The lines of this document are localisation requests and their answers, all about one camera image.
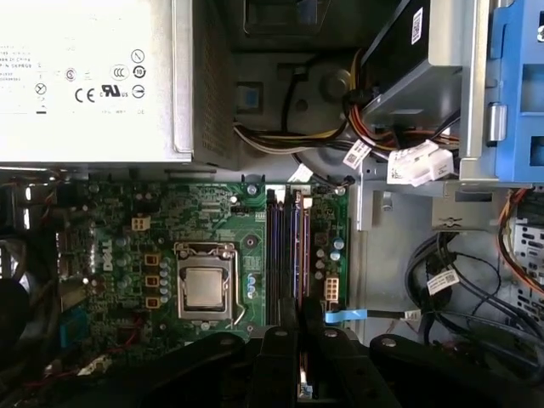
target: screw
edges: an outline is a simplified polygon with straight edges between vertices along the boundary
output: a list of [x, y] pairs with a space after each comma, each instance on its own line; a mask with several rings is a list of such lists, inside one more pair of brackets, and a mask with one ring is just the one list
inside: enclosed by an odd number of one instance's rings
[[382, 344], [385, 347], [395, 347], [397, 345], [397, 342], [395, 342], [392, 338], [384, 338], [382, 340]]
[[255, 196], [258, 192], [257, 186], [255, 184], [249, 184], [247, 186], [247, 194], [250, 196]]
[[337, 187], [336, 189], [334, 189], [334, 194], [336, 194], [337, 196], [343, 196], [346, 194], [346, 189], [344, 187]]

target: sticker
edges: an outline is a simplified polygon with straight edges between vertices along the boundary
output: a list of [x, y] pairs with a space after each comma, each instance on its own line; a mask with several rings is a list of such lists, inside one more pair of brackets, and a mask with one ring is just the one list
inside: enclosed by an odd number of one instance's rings
[[433, 296], [434, 294], [443, 291], [446, 287], [450, 287], [456, 283], [459, 283], [457, 272], [453, 269], [446, 270], [427, 282], [428, 294]]
[[348, 154], [343, 159], [343, 164], [353, 169], [357, 169], [360, 164], [371, 154], [372, 149], [366, 144], [357, 140], [349, 149]]
[[411, 45], [417, 43], [422, 37], [423, 27], [423, 7], [414, 14], [414, 20], [411, 23]]
[[406, 310], [405, 311], [405, 317], [401, 320], [408, 320], [408, 321], [418, 321], [422, 318], [422, 311], [420, 309], [418, 310]]
[[297, 171], [287, 180], [287, 183], [308, 183], [313, 175], [314, 172], [300, 163]]
[[236, 113], [260, 114], [263, 112], [263, 84], [238, 82], [236, 84]]

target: blue tab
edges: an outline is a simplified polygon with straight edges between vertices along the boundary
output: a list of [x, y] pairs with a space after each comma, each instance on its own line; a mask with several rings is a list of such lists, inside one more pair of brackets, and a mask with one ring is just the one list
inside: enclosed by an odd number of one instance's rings
[[325, 323], [334, 324], [347, 320], [365, 320], [368, 317], [368, 310], [342, 310], [340, 312], [326, 312]]

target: power supply label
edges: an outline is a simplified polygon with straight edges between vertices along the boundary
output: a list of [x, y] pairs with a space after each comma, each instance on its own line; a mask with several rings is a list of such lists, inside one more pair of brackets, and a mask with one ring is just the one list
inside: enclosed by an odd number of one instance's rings
[[0, 114], [145, 115], [150, 13], [138, 0], [0, 0]]

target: dell logo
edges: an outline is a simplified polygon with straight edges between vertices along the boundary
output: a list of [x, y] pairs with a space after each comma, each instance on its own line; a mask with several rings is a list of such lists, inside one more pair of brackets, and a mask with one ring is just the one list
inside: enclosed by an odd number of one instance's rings
[[113, 270], [113, 253], [111, 240], [102, 243], [102, 269], [111, 272]]

